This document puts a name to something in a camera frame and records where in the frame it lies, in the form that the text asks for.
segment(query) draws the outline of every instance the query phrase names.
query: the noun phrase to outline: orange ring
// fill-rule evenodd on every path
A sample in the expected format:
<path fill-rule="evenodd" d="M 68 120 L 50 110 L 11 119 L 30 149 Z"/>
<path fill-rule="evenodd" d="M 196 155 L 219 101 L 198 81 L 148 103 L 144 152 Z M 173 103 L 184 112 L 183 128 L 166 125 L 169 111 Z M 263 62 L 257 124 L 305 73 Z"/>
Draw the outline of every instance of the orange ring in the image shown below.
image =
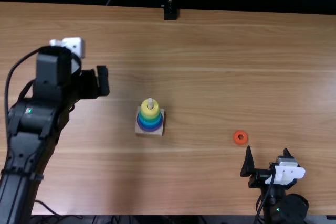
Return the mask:
<path fill-rule="evenodd" d="M 243 145 L 247 143 L 248 136 L 245 131 L 236 131 L 235 134 L 233 134 L 233 140 L 236 144 Z"/>

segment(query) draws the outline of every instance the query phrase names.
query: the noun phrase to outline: wooden table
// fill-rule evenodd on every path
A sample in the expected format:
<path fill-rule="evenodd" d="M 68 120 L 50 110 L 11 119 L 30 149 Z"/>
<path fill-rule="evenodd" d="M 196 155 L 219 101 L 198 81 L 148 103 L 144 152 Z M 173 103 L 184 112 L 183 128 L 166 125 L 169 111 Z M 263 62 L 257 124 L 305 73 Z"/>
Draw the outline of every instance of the wooden table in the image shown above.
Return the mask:
<path fill-rule="evenodd" d="M 46 168 L 37 199 L 56 212 L 253 215 L 260 192 L 239 176 L 246 147 L 232 139 L 245 130 L 256 167 L 287 147 L 307 170 L 289 192 L 309 200 L 311 215 L 336 214 L 336 17 L 182 10 L 164 22 L 148 8 L 0 10 L 0 90 L 16 60 L 53 38 L 81 36 L 83 68 L 109 68 L 111 94 L 76 104 Z M 19 67 L 11 104 L 34 74 L 35 59 Z M 134 133 L 147 97 L 166 110 L 163 137 Z M 2 163 L 5 153 L 1 141 Z"/>

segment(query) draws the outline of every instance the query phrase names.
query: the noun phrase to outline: purple ring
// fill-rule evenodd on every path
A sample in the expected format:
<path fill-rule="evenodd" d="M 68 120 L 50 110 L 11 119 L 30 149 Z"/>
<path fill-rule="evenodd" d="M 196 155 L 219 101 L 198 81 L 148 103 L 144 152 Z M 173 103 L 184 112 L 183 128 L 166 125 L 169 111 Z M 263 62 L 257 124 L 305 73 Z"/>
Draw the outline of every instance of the purple ring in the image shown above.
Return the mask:
<path fill-rule="evenodd" d="M 162 123 L 163 123 L 163 119 L 162 119 L 161 123 L 160 123 L 157 127 L 152 128 L 152 129 L 147 129 L 147 128 L 145 128 L 145 127 L 143 127 L 143 126 L 141 125 L 138 116 L 136 117 L 136 120 L 137 120 L 136 122 L 137 122 L 138 126 L 140 127 L 140 129 L 142 129 L 143 131 L 147 131 L 147 132 L 153 132 L 153 131 L 158 130 L 158 129 L 161 127 Z"/>

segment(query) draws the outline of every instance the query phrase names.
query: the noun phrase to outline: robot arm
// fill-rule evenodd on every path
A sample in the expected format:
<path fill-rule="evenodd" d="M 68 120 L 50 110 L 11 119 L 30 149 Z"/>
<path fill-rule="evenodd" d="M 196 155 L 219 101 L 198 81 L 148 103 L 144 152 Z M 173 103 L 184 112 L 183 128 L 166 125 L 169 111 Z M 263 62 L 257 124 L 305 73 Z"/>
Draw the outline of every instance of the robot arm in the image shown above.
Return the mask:
<path fill-rule="evenodd" d="M 264 211 L 265 224 L 297 224 L 304 223 L 309 204 L 300 195 L 286 195 L 285 191 L 296 184 L 305 174 L 296 159 L 285 148 L 283 156 L 278 156 L 275 163 L 270 163 L 269 169 L 257 169 L 250 146 L 246 148 L 246 155 L 241 177 L 250 177 L 249 188 L 260 188 L 262 200 L 254 223 L 259 219 L 261 208 Z"/>
<path fill-rule="evenodd" d="M 11 107 L 7 125 L 7 157 L 0 180 L 0 223 L 26 223 L 33 209 L 44 169 L 80 99 L 109 94 L 108 71 L 81 70 L 83 41 L 51 41 L 39 49 L 33 96 L 27 85 Z"/>

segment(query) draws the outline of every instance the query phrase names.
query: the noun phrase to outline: yellow ring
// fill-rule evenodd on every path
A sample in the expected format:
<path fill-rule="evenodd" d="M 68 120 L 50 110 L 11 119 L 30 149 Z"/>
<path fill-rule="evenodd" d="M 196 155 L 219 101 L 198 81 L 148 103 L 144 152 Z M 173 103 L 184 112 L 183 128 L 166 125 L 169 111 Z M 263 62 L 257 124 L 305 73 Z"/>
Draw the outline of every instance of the yellow ring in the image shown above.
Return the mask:
<path fill-rule="evenodd" d="M 142 102 L 142 104 L 141 104 L 141 114 L 143 114 L 145 116 L 155 116 L 159 113 L 160 107 L 159 107 L 159 104 L 156 100 L 153 99 L 153 108 L 152 109 L 148 109 L 147 104 L 148 104 L 147 99 Z"/>

